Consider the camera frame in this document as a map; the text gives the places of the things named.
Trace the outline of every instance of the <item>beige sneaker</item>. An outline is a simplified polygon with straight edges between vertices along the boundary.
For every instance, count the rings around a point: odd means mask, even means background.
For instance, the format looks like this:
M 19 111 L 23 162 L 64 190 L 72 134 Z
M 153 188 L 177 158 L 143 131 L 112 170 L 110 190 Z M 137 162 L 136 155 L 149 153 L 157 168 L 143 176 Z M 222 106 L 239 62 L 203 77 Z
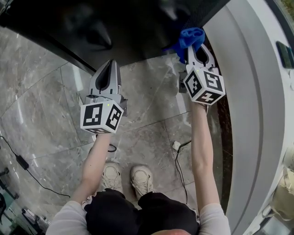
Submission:
M 105 163 L 104 170 L 102 173 L 102 185 L 105 188 L 113 189 L 123 193 L 121 173 L 119 170 L 119 165 L 117 163 Z
M 134 166 L 130 172 L 131 182 L 136 191 L 137 199 L 143 195 L 154 192 L 153 176 L 150 169 L 146 166 Z

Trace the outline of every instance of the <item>person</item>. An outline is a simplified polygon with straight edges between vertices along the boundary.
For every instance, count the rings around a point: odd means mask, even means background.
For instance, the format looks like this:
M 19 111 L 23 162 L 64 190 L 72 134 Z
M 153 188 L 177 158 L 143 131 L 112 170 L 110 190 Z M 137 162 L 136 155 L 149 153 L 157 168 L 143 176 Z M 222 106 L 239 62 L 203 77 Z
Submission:
M 200 225 L 185 204 L 169 199 L 153 188 L 147 166 L 134 166 L 131 183 L 136 209 L 125 199 L 116 163 L 106 163 L 111 135 L 99 135 L 90 151 L 82 180 L 71 201 L 58 212 L 47 235 L 229 235 L 227 217 L 220 205 L 213 175 L 213 148 L 205 107 L 192 103 L 192 170 L 197 192 Z M 106 189 L 97 192 L 102 179 Z

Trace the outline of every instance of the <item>gray marble floor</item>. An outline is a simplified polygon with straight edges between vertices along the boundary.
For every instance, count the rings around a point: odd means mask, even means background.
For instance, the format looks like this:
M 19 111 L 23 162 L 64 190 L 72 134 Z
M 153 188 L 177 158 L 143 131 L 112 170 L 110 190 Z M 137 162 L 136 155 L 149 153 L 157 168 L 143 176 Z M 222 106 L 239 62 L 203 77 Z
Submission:
M 0 30 L 0 52 L 0 132 L 28 161 L 29 170 L 45 187 L 71 195 L 95 139 L 79 128 L 79 99 L 87 95 L 90 76 L 7 29 Z M 107 160 L 120 164 L 124 193 L 135 204 L 129 179 L 134 164 L 151 168 L 155 190 L 185 202 L 175 168 L 176 152 L 171 147 L 175 140 L 184 143 L 191 138 L 189 97 L 178 94 L 176 88 L 183 69 L 174 54 L 120 68 L 121 91 L 129 100 L 128 117 L 122 119 L 112 138 L 118 150 Z M 216 106 L 212 106 L 208 118 L 221 195 L 222 147 Z M 68 198 L 41 188 L 1 139 L 0 146 L 0 170 L 9 168 L 4 180 L 20 195 L 17 202 L 52 219 Z M 182 149 L 179 162 L 188 204 L 196 208 L 190 145 Z

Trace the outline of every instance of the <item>cube with fiducial markers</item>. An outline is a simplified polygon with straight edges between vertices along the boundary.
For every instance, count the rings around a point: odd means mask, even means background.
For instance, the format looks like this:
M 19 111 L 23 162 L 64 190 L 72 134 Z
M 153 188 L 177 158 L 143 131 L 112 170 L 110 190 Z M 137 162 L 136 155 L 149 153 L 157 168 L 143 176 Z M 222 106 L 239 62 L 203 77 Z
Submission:
M 193 102 L 213 105 L 226 94 L 223 77 L 209 70 L 192 67 L 183 82 Z
M 123 112 L 113 100 L 82 105 L 80 127 L 92 134 L 116 133 Z

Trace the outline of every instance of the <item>skin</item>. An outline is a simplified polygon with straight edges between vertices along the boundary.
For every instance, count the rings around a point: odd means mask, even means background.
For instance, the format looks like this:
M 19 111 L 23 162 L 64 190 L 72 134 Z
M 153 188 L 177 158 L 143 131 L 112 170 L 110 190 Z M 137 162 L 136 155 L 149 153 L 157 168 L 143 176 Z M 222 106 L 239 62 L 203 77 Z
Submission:
M 192 169 L 197 192 L 199 211 L 208 204 L 220 203 L 213 175 L 213 148 L 205 107 L 191 103 L 192 109 Z M 100 183 L 111 134 L 99 135 L 84 166 L 82 180 L 73 194 L 72 200 L 82 203 L 93 195 Z M 188 235 L 180 229 L 164 230 L 154 235 Z

